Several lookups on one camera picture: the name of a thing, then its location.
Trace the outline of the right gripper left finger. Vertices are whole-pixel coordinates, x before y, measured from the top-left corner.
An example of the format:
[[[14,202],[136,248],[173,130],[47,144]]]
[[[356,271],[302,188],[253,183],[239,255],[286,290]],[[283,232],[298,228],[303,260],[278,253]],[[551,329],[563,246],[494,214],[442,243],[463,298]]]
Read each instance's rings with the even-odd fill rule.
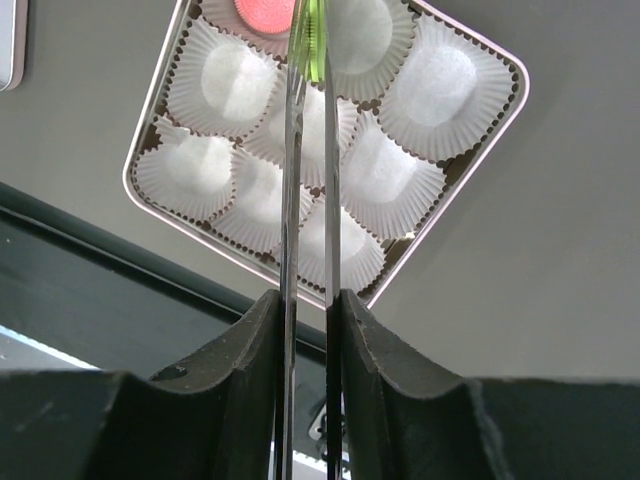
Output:
[[[1,375],[5,479],[264,479],[279,296],[145,380],[102,370]]]

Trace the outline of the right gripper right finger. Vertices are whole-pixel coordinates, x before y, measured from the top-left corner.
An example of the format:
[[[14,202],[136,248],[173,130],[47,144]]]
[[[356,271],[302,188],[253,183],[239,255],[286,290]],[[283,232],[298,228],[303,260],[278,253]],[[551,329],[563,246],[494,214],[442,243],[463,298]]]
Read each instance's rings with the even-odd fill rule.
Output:
[[[638,477],[637,383],[463,377],[341,297],[353,478]]]

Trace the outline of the green sandwich cookie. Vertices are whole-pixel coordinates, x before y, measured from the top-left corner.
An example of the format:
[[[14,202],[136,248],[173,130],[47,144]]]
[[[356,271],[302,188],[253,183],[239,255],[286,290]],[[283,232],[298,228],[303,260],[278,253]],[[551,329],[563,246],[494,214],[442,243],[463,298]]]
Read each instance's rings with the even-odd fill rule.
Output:
[[[307,81],[326,81],[326,2],[297,1],[294,17],[294,46],[290,60]]]

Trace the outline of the pink sandwich cookie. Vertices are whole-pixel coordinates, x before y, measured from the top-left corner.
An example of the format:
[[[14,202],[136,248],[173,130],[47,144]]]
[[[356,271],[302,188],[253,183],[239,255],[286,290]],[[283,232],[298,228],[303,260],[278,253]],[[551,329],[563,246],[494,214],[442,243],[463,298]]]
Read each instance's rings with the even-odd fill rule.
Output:
[[[280,35],[291,28],[294,0],[235,0],[234,4],[240,18],[258,33]]]

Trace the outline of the metal tongs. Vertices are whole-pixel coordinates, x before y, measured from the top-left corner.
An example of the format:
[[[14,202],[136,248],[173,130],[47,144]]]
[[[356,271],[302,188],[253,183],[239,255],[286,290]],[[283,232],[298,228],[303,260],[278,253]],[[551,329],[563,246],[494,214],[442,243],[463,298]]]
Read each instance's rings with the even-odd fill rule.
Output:
[[[339,193],[339,125],[337,98],[334,92],[329,50],[329,3],[326,2],[326,81],[325,97],[325,190],[330,205],[325,211],[325,280],[326,319],[330,327],[338,325],[340,297],[340,193]],[[295,7],[287,54],[288,73],[285,101],[285,163],[281,214],[280,310],[283,316],[281,338],[282,386],[276,400],[276,434],[274,440],[275,479],[293,477],[294,390],[297,326],[297,275],[299,251],[300,175],[304,106],[307,81],[290,60],[294,46]]]

